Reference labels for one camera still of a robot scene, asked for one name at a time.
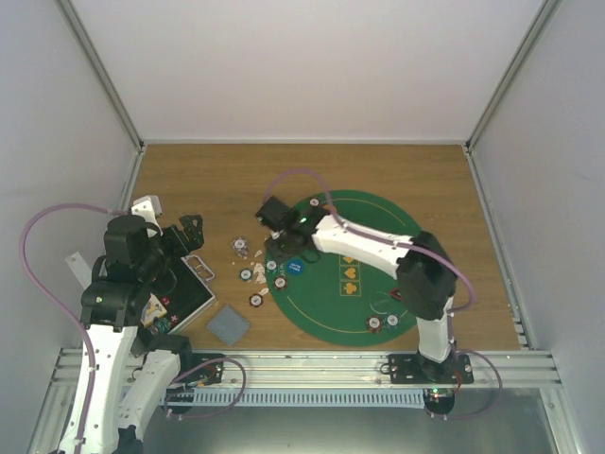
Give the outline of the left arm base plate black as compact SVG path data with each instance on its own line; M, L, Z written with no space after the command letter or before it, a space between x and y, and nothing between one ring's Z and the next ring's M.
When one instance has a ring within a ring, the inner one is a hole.
M189 362L181 370L181 374L189 372L194 367L215 358L216 362L199 368L179 380L174 379L173 382L177 385L183 385L185 388L196 388L220 383L223 374L223 359L225 358L220 353L193 353Z

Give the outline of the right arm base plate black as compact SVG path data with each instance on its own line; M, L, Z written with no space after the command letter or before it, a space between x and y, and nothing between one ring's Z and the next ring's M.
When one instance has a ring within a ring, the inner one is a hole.
M473 367L467 355L450 354L442 363L415 354L390 354L387 361L379 366L379 371L387 375L392 384L409 385L449 385L473 384Z

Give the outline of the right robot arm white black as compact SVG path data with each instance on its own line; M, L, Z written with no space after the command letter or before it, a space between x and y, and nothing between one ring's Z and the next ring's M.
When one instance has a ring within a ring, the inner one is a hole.
M416 318L419 344L414 362L420 375L439 383L454 373L448 311L457 277L432 234L398 236L351 222L333 205L311 205L300 211L274 196L263 202L255 216L270 229L265 246L279 263L305 252L338 254L394 279L404 308Z

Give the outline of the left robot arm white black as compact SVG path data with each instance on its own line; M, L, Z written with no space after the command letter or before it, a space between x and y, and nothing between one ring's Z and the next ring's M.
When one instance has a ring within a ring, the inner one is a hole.
M105 254L81 296L84 350L59 453L140 453L152 414L173 380L195 370L184 336L144 332L142 317L168 266L204 243L199 215L161 228L152 214L109 221Z

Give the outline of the teal green 50 chip stack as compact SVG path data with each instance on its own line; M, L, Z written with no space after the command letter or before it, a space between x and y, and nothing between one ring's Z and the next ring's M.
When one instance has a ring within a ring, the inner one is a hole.
M242 269L239 272L239 277L244 282L249 282L252 279L252 276L253 276L252 270L249 268Z

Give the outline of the red black chip stack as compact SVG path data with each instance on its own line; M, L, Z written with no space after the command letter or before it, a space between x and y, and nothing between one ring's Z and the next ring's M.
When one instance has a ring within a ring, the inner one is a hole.
M264 303L264 298L259 293L253 293L249 298L249 303L253 307L260 307Z

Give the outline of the red black triangle all-in marker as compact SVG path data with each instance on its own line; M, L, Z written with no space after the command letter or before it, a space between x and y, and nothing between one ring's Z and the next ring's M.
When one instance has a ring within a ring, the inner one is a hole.
M389 293L389 295L390 295L390 297L391 297L392 299L394 299L395 301L398 301L398 302L401 302L401 301L402 301L401 295L400 295L399 290L398 290L397 288L396 288L396 289L394 289L394 290L392 290L392 291Z

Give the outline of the blue small blind button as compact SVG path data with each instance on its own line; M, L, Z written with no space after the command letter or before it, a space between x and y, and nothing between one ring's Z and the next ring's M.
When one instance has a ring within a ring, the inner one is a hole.
M286 271L291 275L300 275L304 268L305 265L301 259L291 259L286 264Z

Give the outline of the clear acrylic dealer button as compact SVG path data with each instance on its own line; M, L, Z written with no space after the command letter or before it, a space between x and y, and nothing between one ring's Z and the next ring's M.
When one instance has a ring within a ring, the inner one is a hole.
M376 292L370 298L370 308L377 315L388 315L391 312L391 305L394 300L386 292Z

